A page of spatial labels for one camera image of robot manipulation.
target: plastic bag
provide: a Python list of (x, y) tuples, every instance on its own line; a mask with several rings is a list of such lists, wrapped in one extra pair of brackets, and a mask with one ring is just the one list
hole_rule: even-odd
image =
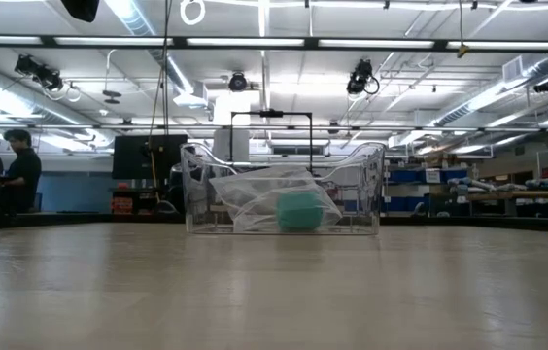
[(210, 180), (235, 232), (314, 231), (343, 215), (304, 167), (279, 166)]

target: ceiling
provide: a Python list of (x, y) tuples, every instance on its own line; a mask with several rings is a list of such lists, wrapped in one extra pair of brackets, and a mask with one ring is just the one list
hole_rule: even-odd
[[(120, 18), (100, 1), (97, 18), (86, 23), (70, 17), (59, 0), (0, 0), (0, 34), (34, 35), (130, 35)], [(163, 33), (164, 1), (134, 0), (142, 15), (157, 34)], [(196, 25), (186, 25), (181, 17), (181, 1), (172, 4), (168, 33), (173, 36), (259, 36), (258, 0), (205, 1), (206, 14)], [(293, 1), (270, 0), (266, 36), (332, 36), (458, 39), (460, 12), (453, 8), (457, 1), (391, 1), (388, 10), (380, 6), (367, 8), (368, 3), (313, 2), (305, 9), (303, 1), (293, 7), (279, 7)], [(423, 8), (427, 5), (451, 6), (441, 11)], [(525, 5), (518, 1), (479, 2), (471, 10), (471, 1), (463, 1), (462, 34), (465, 39), (489, 40), (548, 40), (548, 2)], [(538, 11), (523, 11), (537, 6)], [(197, 5), (189, 5), (187, 15), (197, 15)], [(118, 50), (110, 57), (106, 78), (106, 59), (109, 50), (0, 48), (0, 74), (38, 92), (39, 85), (22, 78), (14, 71), (20, 54), (31, 54), (40, 62), (60, 70), (65, 82), (72, 83), (82, 93), (77, 102), (63, 97), (56, 101), (81, 115), (91, 123), (121, 123), (131, 118), (133, 123), (149, 124), (155, 113), (161, 116), (161, 103), (154, 111), (157, 79), (160, 67), (145, 50)], [(180, 50), (171, 52), (179, 69), (191, 80), (205, 83), (212, 102), (227, 93), (225, 84), (235, 71), (245, 73), (256, 89), (243, 92), (251, 101), (251, 108), (259, 109), (259, 90), (262, 87), (262, 58), (260, 51), (251, 50)], [(270, 107), (276, 110), (312, 112), (315, 124), (337, 120), (352, 125), (419, 124), (415, 111), (437, 113), (457, 101), (465, 100), (502, 77), (502, 65), (514, 59), (514, 53), (468, 53), (457, 58), (453, 53), (426, 52), (284, 52), (268, 53), (270, 74)], [(352, 102), (345, 90), (350, 72), (361, 58), (368, 58), (374, 70), (379, 70), (380, 91)], [(122, 94), (120, 104), (104, 102), (103, 89)], [(64, 91), (51, 96), (60, 98)], [(546, 94), (530, 94), (524, 88), (515, 89), (499, 101), (485, 106), (480, 112), (491, 113), (498, 119), (522, 110), (528, 103), (540, 103)], [(204, 110), (179, 107), (170, 103), (170, 123), (211, 123)], [(155, 123), (162, 123), (160, 118)], [(261, 123), (253, 118), (253, 123)], [(276, 123), (305, 123), (299, 118)], [(148, 132), (131, 131), (130, 133)], [(194, 131), (194, 138), (211, 137), (212, 131)], [(359, 140), (386, 142), (389, 131), (363, 132)], [(305, 134), (273, 133), (273, 138), (300, 138)], [(318, 137), (328, 137), (319, 133)]]

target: table surface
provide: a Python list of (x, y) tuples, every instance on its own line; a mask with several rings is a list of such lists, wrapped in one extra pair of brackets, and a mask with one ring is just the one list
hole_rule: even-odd
[(548, 349), (548, 232), (0, 230), (0, 349)]

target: hanging cord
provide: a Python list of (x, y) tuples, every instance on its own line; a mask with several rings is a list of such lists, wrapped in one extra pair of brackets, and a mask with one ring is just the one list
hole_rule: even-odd
[(468, 52), (468, 46), (464, 44), (464, 13), (462, 9), (462, 0), (458, 0), (460, 8), (460, 48), (458, 49), (458, 58), (462, 58)]
[[(159, 87), (161, 85), (161, 79), (162, 79), (162, 74), (163, 73), (164, 73), (164, 69), (160, 67), (159, 68), (159, 77), (157, 78), (158, 88), (155, 91), (154, 112), (153, 112), (153, 115), (151, 117), (151, 128), (149, 129), (149, 155), (151, 156), (151, 171), (153, 173), (155, 183), (157, 183), (157, 171), (155, 169), (155, 155), (153, 153), (153, 150), (151, 149), (151, 142), (153, 140), (154, 127), (155, 127), (155, 110), (157, 109), (157, 99), (159, 98), (159, 90), (160, 90)], [(155, 191), (155, 199), (157, 199), (157, 203), (160, 202), (159, 192), (158, 191)]]
[[(159, 98), (159, 92), (162, 91), (162, 110), (163, 110), (163, 124), (164, 124), (164, 135), (168, 135), (168, 74), (167, 68), (168, 68), (168, 49), (167, 49), (167, 43), (168, 43), (168, 22), (170, 19), (170, 10), (172, 7), (172, 0), (164, 1), (165, 6), (165, 20), (164, 20), (164, 47), (162, 50), (162, 54), (164, 57), (164, 64), (162, 64), (162, 67), (159, 70), (159, 77), (157, 78), (157, 90), (155, 91), (155, 100), (154, 100), (154, 111), (151, 118), (151, 128), (149, 129), (149, 155), (151, 156), (151, 170), (153, 172), (153, 178), (155, 185), (157, 186), (157, 168), (155, 166), (155, 155), (153, 152), (153, 149), (151, 147), (152, 140), (153, 140), (153, 132), (154, 132), (154, 123), (155, 123), (155, 111), (157, 109), (157, 99)], [(166, 145), (167, 138), (164, 138), (164, 145), (163, 147), (167, 147)], [(157, 203), (161, 201), (159, 198), (159, 191), (155, 191), (155, 199), (157, 200)]]

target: ceiling camera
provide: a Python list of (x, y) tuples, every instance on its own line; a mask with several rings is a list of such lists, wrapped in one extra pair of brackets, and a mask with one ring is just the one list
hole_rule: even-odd
[(236, 72), (233, 73), (233, 77), (228, 81), (228, 89), (233, 92), (242, 92), (248, 86), (248, 81), (244, 78), (244, 73)]

